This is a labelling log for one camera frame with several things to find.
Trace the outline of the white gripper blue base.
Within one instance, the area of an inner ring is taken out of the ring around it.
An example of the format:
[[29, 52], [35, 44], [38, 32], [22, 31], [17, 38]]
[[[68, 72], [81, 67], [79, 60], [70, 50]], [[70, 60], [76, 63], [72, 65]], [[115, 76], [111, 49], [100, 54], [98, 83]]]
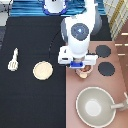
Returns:
[[78, 58], [71, 54], [71, 50], [68, 46], [62, 46], [58, 55], [58, 63], [61, 65], [66, 65], [72, 69], [82, 69], [87, 65], [95, 65], [97, 55], [85, 54], [83, 57]]

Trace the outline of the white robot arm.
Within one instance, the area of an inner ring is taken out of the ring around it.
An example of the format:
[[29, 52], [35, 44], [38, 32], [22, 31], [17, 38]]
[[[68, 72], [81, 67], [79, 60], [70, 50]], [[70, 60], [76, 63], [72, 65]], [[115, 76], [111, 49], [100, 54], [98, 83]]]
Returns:
[[88, 52], [90, 36], [96, 34], [102, 25], [95, 0], [84, 0], [86, 11], [82, 14], [66, 17], [61, 22], [61, 35], [66, 45], [58, 55], [58, 63], [72, 69], [82, 69], [86, 65], [95, 65], [97, 54]]

